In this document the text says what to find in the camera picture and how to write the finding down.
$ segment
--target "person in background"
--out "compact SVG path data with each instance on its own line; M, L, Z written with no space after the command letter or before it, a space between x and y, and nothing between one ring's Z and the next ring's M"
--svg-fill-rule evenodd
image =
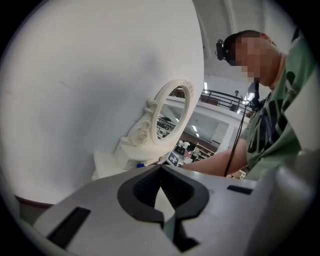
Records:
M193 152L192 152L192 156L191 156L191 159L193 161L195 161L197 159L197 156L199 154L199 148L197 146L195 146Z
M189 146L190 146L190 143L188 141L185 141L182 147L184 148L184 150L187 150L187 147Z
M234 95L236 96L236 97L238 97L238 95L239 95L239 91L238 90L236 90L235 92L234 92ZM230 101L230 105L229 105L229 110L231 110L231 111L233 111L233 112L237 112L238 111L238 104L236 104L236 102L235 101L233 101L233 100L231 100Z
M257 181L268 170L295 159L301 150L285 111L304 87L318 85L318 64L299 29L294 32L287 55L270 37L254 30L228 36L222 50L231 66L241 66L249 78L270 89L263 106L241 133L227 173L248 166L250 172L245 178ZM231 152L229 148L182 168L224 176Z
M191 158L191 155L189 154L188 150L184 149L183 157L184 157L184 159L185 158Z
M181 151L183 150L183 145L184 145L184 142L180 139L178 141L178 145L176 146L176 150L179 154L181 154Z

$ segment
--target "pillar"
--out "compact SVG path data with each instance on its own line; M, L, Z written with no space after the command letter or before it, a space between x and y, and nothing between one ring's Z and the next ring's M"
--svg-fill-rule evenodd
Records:
M220 146L217 149L216 153L223 152L228 149L232 134L234 133L234 130L235 130L235 126L232 124L229 124L229 126L224 134L224 137L222 139L222 142L220 143Z

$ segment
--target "graphic print on shirt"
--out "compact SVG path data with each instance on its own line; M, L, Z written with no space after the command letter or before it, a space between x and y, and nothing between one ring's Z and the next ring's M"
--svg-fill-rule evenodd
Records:
M295 74L291 71L286 73L285 92L292 88L295 77ZM288 124L284 112L291 102L287 97L285 102L283 98L271 100L261 110L262 113L258 117L249 143L248 153L266 151L280 138Z

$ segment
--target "man's ear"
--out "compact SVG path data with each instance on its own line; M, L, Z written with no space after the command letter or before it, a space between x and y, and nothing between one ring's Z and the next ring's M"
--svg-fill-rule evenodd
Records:
M260 37L262 37L263 39L267 40L269 43L273 44L275 47L277 47L277 45L270 39L269 36L267 36L266 34L264 33L261 33L260 34Z
M261 33L261 34L260 34L260 37L262 37L263 39L267 40L269 43L272 43L272 40L271 40L270 37L267 36L266 34Z

